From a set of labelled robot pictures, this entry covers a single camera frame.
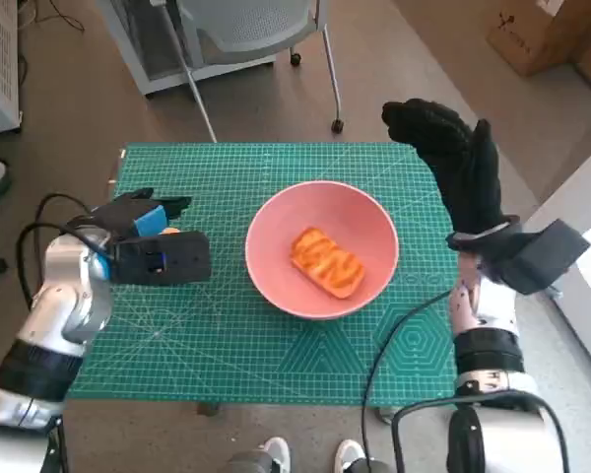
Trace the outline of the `black robot left hand, blue tape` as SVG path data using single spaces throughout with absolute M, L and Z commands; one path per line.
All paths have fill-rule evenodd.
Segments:
M 120 240 L 164 231 L 191 204 L 191 196 L 155 197 L 153 187 L 125 192 L 85 216 L 83 225 L 104 229 Z

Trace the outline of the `black gloved robot right hand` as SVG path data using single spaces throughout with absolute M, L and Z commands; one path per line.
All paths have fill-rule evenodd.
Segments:
M 470 127 L 453 109 L 422 99 L 389 101 L 381 118 L 390 139 L 414 147 L 431 170 L 454 232 L 479 235 L 507 222 L 487 120 Z

